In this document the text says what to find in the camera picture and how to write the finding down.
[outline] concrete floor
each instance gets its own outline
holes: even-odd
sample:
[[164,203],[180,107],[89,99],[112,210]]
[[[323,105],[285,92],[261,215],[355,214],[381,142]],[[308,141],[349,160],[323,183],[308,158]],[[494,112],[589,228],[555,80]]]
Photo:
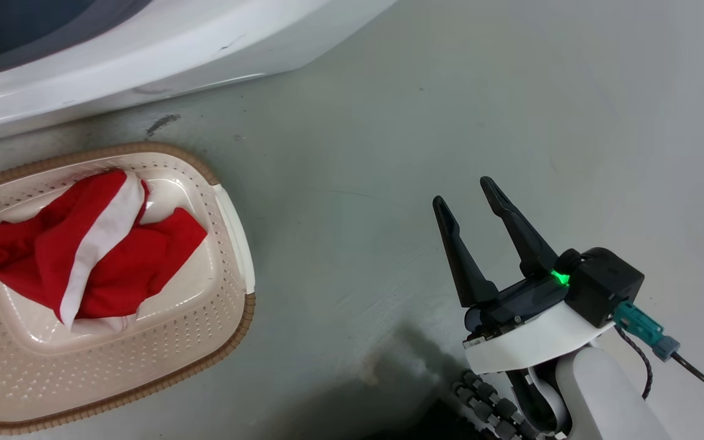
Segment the concrete floor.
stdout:
[[[441,194],[500,287],[517,256],[491,175],[556,251],[604,246],[704,370],[704,2],[402,0],[307,67],[0,141],[0,170],[143,140],[215,170],[243,220],[257,311],[222,363],[25,438],[352,439],[395,426],[463,367],[430,208]],[[639,387],[645,373],[603,336]],[[704,438],[704,385],[654,361],[648,399]],[[503,378],[493,378],[505,387]]]

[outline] white basket handle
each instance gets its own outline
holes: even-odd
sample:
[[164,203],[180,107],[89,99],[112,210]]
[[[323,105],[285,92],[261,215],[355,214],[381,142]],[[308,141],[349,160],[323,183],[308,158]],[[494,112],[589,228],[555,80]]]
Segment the white basket handle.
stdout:
[[241,219],[238,217],[238,212],[235,211],[235,206],[232,204],[227,191],[221,185],[214,185],[213,190],[216,191],[216,201],[219,204],[224,227],[227,228],[227,233],[230,234],[230,243],[235,253],[238,271],[240,271],[243,282],[246,284],[246,294],[254,293],[254,262],[252,261],[252,253],[249,250],[249,242],[246,241],[246,233],[243,231]]

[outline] beige plastic basket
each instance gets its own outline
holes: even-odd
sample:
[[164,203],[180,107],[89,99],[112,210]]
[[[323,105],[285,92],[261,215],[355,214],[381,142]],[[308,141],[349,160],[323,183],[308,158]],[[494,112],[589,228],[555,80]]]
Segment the beige plastic basket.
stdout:
[[137,142],[0,173],[0,220],[34,215],[75,181],[132,170],[148,183],[144,216],[182,206],[206,240],[120,334],[71,334],[53,312],[0,283],[0,434],[22,434],[133,402],[189,378],[237,347],[254,314],[254,267],[227,193],[179,148]]

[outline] red cloth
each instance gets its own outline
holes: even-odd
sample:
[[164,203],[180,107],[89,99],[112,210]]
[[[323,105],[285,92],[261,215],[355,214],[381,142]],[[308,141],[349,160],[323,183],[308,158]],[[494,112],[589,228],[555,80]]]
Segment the red cloth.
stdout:
[[[132,189],[132,173],[114,170],[94,175],[70,187],[33,218],[0,223],[0,281],[49,307],[61,320],[59,308],[65,292],[69,292],[70,273],[89,262],[89,256],[78,252],[81,240],[93,227],[106,226],[104,219],[98,219],[106,208],[110,209],[128,175]],[[90,262],[95,264],[87,275],[75,315],[79,320],[133,315],[140,303],[162,290],[206,236],[203,227],[183,208],[175,209],[161,222],[141,225],[148,189],[143,181],[137,180],[136,184],[142,185],[142,191],[136,190],[142,200],[135,207],[130,203],[128,225],[116,226],[131,229],[106,254],[97,252],[97,261]]]

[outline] green led indicator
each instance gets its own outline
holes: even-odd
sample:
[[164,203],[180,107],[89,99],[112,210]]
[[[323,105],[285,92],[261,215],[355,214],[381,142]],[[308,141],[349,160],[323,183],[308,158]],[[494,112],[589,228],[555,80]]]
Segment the green led indicator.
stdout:
[[570,276],[569,275],[562,275],[561,273],[558,273],[555,270],[553,272],[551,272],[551,275],[555,276],[555,278],[558,279],[559,282],[561,282],[562,286],[569,286],[569,284],[570,284]]

